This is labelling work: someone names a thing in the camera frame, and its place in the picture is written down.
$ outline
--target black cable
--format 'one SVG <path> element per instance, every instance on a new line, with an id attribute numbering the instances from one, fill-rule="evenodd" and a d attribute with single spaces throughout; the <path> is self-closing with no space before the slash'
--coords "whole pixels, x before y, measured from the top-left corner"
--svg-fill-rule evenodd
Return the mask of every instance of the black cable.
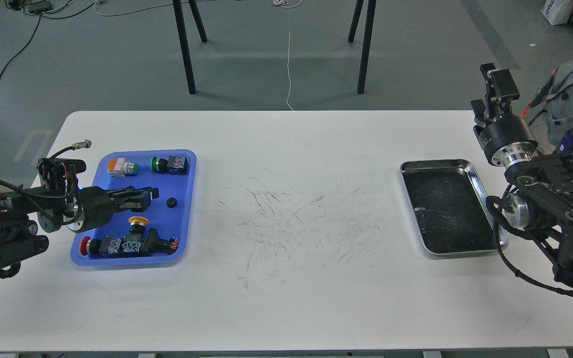
<path id="1" fill-rule="evenodd" d="M 545 283 L 541 283 L 539 281 L 536 281 L 536 279 L 533 279 L 530 276 L 521 272 L 521 270 L 519 270 L 514 265 L 512 265 L 512 263 L 505 257 L 505 254 L 503 253 L 503 248 L 501 247 L 498 228 L 503 227 L 503 229 L 507 230 L 509 233 L 514 234 L 516 236 L 520 236 L 521 238 L 527 238 L 527 235 L 526 235 L 527 232 L 521 231 L 518 229 L 514 229 L 513 227 L 509 226 L 509 224 L 507 224 L 507 220 L 505 219 L 505 217 L 503 217 L 503 215 L 501 215 L 500 211 L 498 211 L 498 209 L 495 208 L 495 206 L 494 206 L 495 203 L 496 203 L 496 201 L 487 200 L 486 201 L 486 207 L 489 210 L 489 212 L 491 213 L 492 217 L 494 217 L 494 219 L 495 219 L 494 224 L 492 225 L 492 231 L 494 233 L 494 242 L 496 245 L 496 251 L 498 252 L 498 255 L 501 257 L 501 260 L 503 260 L 503 263 L 505 263 L 505 265 L 514 273 L 514 276 L 522 279 L 523 281 L 526 281 L 527 283 L 530 283 L 536 287 L 545 288 L 546 290 L 550 290 L 550 291 L 555 292 L 557 294 L 568 295 L 570 297 L 573 297 L 573 290 L 564 290 L 563 288 L 549 286 L 549 285 L 546 285 Z"/>
<path id="2" fill-rule="evenodd" d="M 79 11 L 78 13 L 71 14 L 71 15 L 69 15 L 69 16 L 64 16 L 64 17 L 43 16 L 43 17 L 45 17 L 45 18 L 51 18 L 51 19 L 53 19 L 53 20 L 57 20 L 57 19 L 60 19 L 60 18 L 70 18 L 70 17 L 73 17 L 73 16 L 77 16 L 78 14 L 80 14 L 80 13 L 86 11 L 86 10 L 89 9 L 90 7 L 93 7 L 95 3 L 96 3 L 96 0 L 94 0 L 94 2 L 93 2 L 92 4 L 89 4 L 85 9 L 82 9 L 82 10 Z"/>
<path id="3" fill-rule="evenodd" d="M 28 192 L 23 192 L 23 186 L 19 185 L 19 186 L 14 186 L 10 183 L 8 183 L 7 181 L 3 181 L 0 179 L 0 185 L 1 186 L 5 186 L 6 188 L 9 188 L 10 190 L 12 190 L 13 192 L 19 193 L 21 195 L 24 195 L 26 197 L 36 197 L 37 199 L 66 199 L 65 196 L 58 196 L 58 195 L 38 195 L 35 193 L 28 193 Z"/>
<path id="4" fill-rule="evenodd" d="M 59 151 L 56 152 L 55 154 L 52 154 L 52 155 L 50 156 L 50 159 L 55 159 L 56 157 L 60 156 L 61 154 L 67 152 L 68 150 L 74 150 L 74 147 L 69 146 L 69 147 L 66 147 L 66 148 L 64 148 L 64 149 L 62 149 L 62 150 L 59 150 Z"/>
<path id="5" fill-rule="evenodd" d="M 19 55 L 23 52 L 23 50 L 25 50 L 26 47 L 28 47 L 28 45 L 30 45 L 30 42 L 32 41 L 32 39 L 34 38 L 34 34 L 37 33 L 37 29 L 39 28 L 39 23 L 41 22 L 41 16 L 39 16 L 39 20 L 37 21 L 37 25 L 34 27 L 34 31 L 32 32 L 32 35 L 30 36 L 30 39 L 28 40 L 27 43 L 25 43 L 25 45 L 23 46 L 23 48 L 21 50 L 19 50 L 19 52 L 17 52 L 11 59 L 9 59 L 9 61 L 6 63 L 6 66 L 4 66 L 3 70 L 0 73 L 0 82 L 1 82 L 1 77 L 4 75 L 4 71 L 6 71 L 6 68 L 9 66 L 9 64 Z"/>

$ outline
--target white cable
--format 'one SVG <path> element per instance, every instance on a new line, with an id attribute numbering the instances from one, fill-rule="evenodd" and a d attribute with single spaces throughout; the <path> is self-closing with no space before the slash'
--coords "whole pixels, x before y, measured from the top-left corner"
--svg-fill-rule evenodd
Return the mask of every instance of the white cable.
<path id="1" fill-rule="evenodd" d="M 293 107 L 291 107 L 291 104 L 288 103 L 288 99 L 291 97 L 291 70 L 289 69 L 289 63 L 291 62 L 291 7 L 287 8 L 288 8 L 288 50 L 286 51 L 286 74 L 288 76 L 288 93 L 286 95 L 287 97 L 286 104 L 289 108 L 291 108 L 291 111 L 294 111 L 295 109 L 293 109 Z"/>
<path id="2" fill-rule="evenodd" d="M 300 6 L 302 4 L 302 0 L 295 5 L 289 6 L 288 0 L 273 0 L 274 6 L 284 7 L 285 9 L 293 9 L 296 6 Z"/>
<path id="3" fill-rule="evenodd" d="M 216 1 L 216 0 L 196 0 L 196 1 Z M 97 14 L 100 14 L 100 16 L 121 16 L 122 14 L 137 13 L 137 12 L 141 12 L 141 11 L 145 11 L 145 10 L 149 10 L 149 9 L 156 9 L 157 7 L 165 7 L 165 6 L 171 6 L 172 5 L 172 4 L 164 4 L 164 5 L 151 6 L 151 7 L 146 7 L 144 9 L 138 9 L 138 10 L 134 10 L 134 11 L 126 12 L 126 13 L 100 13 L 96 9 L 97 3 L 98 3 L 98 1 L 94 2 L 94 12 L 96 12 Z"/>

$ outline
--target black knob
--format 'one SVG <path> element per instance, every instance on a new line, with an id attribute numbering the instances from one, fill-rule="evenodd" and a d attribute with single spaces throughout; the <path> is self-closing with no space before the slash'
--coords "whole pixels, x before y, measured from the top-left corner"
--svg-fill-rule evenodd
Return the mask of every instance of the black knob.
<path id="1" fill-rule="evenodd" d="M 167 201 L 165 202 L 168 206 L 168 208 L 175 208 L 178 205 L 178 201 L 176 200 L 175 197 L 170 197 L 169 199 L 167 199 Z"/>

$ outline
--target cardboard box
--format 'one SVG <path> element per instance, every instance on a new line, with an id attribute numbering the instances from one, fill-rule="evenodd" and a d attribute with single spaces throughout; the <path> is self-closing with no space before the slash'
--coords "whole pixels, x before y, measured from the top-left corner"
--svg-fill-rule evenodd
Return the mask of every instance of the cardboard box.
<path id="1" fill-rule="evenodd" d="M 560 25 L 569 20 L 573 10 L 573 0 L 546 0 L 541 14 L 551 25 Z"/>

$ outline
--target blue tray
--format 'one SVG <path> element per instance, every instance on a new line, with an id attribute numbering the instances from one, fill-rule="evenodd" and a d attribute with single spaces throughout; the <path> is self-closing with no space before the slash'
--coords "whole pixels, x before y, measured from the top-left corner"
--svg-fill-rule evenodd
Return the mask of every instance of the blue tray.
<path id="1" fill-rule="evenodd" d="M 189 171 L 186 175 L 172 175 L 153 173 L 150 170 L 152 157 L 167 159 L 169 156 L 185 156 L 189 161 Z M 135 162 L 140 170 L 137 175 L 126 176 L 124 178 L 114 178 L 107 174 L 107 163 L 113 158 L 125 158 L 126 161 Z M 180 258 L 187 246 L 187 231 L 189 228 L 189 212 L 191 211 L 191 193 L 193 193 L 193 176 L 196 171 L 196 154 L 191 150 L 146 150 L 141 152 L 114 152 L 107 154 L 98 163 L 96 174 L 94 175 L 94 186 L 104 189 L 124 188 L 134 186 L 142 188 L 151 186 L 159 188 L 159 198 L 153 199 L 152 205 L 143 213 L 134 213 L 130 210 L 116 213 L 109 223 L 78 233 L 70 249 L 70 258 L 80 266 L 98 265 L 141 265 L 153 263 L 166 263 Z M 168 208 L 165 201 L 168 197 L 176 198 L 178 205 L 175 208 Z M 102 239 L 108 235 L 121 237 L 129 234 L 129 222 L 127 219 L 132 216 L 143 216 L 150 220 L 146 230 L 157 229 L 162 239 L 178 239 L 178 249 L 175 253 L 168 255 L 164 252 L 154 253 L 152 256 L 143 258 L 104 258 L 100 255 L 88 254 L 83 256 L 79 250 L 81 240 L 89 236 L 93 239 Z"/>

